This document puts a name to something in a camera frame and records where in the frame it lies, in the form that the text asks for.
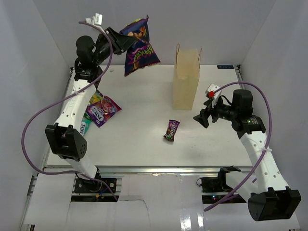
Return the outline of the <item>purple Kookah snack bag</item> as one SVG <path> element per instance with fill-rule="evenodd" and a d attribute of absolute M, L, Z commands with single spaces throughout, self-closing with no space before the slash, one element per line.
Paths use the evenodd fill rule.
<path fill-rule="evenodd" d="M 126 25 L 120 34 L 134 37 L 137 40 L 127 50 L 125 58 L 124 76 L 160 63 L 160 60 L 150 44 L 150 34 L 148 29 L 149 16 L 140 18 Z"/>

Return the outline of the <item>brown M&M's packet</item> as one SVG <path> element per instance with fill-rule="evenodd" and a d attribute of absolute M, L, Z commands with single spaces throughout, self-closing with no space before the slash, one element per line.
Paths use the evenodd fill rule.
<path fill-rule="evenodd" d="M 168 127 L 165 135 L 163 136 L 167 141 L 173 142 L 175 138 L 176 131 L 180 125 L 177 120 L 169 120 Z"/>

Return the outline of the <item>purple Fox's candy bag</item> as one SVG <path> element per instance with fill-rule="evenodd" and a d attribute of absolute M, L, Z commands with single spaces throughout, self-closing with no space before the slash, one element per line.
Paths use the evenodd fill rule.
<path fill-rule="evenodd" d="M 91 118 L 92 122 L 100 128 L 103 126 L 112 116 L 121 111 L 121 107 L 118 106 L 110 97 L 104 96 L 101 104 L 94 104 L 87 106 L 85 113 Z"/>

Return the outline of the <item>teal Fox's candy bag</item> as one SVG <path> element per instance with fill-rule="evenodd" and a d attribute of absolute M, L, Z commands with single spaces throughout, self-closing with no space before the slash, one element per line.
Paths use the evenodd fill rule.
<path fill-rule="evenodd" d="M 92 122 L 91 118 L 87 115 L 87 113 L 84 113 L 79 132 L 82 136 L 84 136 L 87 133 L 91 122 Z"/>

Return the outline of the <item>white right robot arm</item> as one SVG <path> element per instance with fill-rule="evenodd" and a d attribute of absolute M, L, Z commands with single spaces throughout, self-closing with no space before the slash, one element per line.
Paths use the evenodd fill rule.
<path fill-rule="evenodd" d="M 289 219 L 301 201 L 298 190 L 292 190 L 281 175 L 271 153 L 266 146 L 268 132 L 260 117 L 253 115 L 253 96 L 248 90 L 235 90 L 232 102 L 224 104 L 222 95 L 215 94 L 216 85 L 205 92 L 208 100 L 205 108 L 194 117 L 203 127 L 224 119 L 231 122 L 238 138 L 244 146 L 256 181 L 245 175 L 237 167 L 221 168 L 217 185 L 223 192 L 237 193 L 246 202 L 249 214 L 255 221 Z"/>

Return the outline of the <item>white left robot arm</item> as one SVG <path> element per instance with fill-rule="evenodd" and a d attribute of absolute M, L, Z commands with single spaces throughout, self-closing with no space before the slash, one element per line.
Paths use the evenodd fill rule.
<path fill-rule="evenodd" d="M 45 129 L 52 153 L 68 162 L 91 192 L 99 191 L 103 185 L 98 168 L 86 155 L 87 141 L 80 134 L 82 118 L 99 85 L 95 79 L 103 73 L 100 64 L 111 54 L 126 52 L 136 41 L 136 37 L 119 34 L 110 27 L 96 41 L 90 36 L 79 37 L 76 41 L 73 96 L 55 123 Z"/>

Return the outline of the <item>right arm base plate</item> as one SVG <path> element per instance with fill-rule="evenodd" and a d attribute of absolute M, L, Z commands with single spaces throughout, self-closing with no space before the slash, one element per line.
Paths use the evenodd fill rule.
<path fill-rule="evenodd" d="M 204 205 L 217 202 L 232 190 L 230 187 L 223 188 L 217 177 L 202 177 L 196 181 L 196 184 L 201 188 Z"/>

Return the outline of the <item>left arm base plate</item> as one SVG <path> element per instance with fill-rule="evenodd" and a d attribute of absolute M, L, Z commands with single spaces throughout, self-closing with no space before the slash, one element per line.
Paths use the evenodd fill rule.
<path fill-rule="evenodd" d="M 72 202 L 116 202 L 107 187 L 100 182 L 76 178 L 71 196 Z"/>

